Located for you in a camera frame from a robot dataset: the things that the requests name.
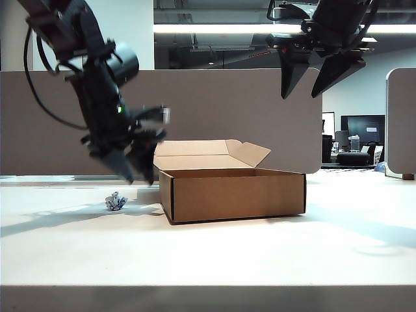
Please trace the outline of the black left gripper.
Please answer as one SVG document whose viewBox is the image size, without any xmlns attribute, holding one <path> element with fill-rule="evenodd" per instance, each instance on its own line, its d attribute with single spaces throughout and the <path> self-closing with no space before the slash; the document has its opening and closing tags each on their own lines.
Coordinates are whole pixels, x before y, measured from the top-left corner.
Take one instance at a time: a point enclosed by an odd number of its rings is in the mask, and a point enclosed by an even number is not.
<svg viewBox="0 0 416 312">
<path fill-rule="evenodd" d="M 89 156 L 97 159 L 109 170 L 123 177 L 128 183 L 134 181 L 133 173 L 123 153 L 126 147 L 130 147 L 128 157 L 132 157 L 132 163 L 140 172 L 146 182 L 152 185 L 154 182 L 153 158 L 155 148 L 166 137 L 166 129 L 144 129 L 137 127 L 130 129 L 125 134 L 109 135 L 107 138 L 93 139 L 91 130 L 87 126 L 80 126 L 80 130 L 88 131 L 80 141 L 87 145 Z"/>
</svg>

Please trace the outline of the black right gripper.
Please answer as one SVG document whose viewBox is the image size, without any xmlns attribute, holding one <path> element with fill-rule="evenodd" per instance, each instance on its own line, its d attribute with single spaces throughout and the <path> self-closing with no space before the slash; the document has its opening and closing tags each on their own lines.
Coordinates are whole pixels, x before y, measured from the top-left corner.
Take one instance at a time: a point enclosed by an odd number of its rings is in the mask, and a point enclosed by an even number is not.
<svg viewBox="0 0 416 312">
<path fill-rule="evenodd" d="M 281 97 L 287 99 L 309 67 L 313 53 L 327 58 L 322 65 L 311 96 L 317 97 L 338 82 L 365 67 L 361 57 L 333 56 L 338 53 L 363 53 L 374 50 L 377 40 L 365 34 L 361 26 L 351 31 L 335 31 L 312 19 L 300 24 L 297 34 L 272 33 L 267 36 L 269 49 L 278 51 L 281 62 Z"/>
</svg>

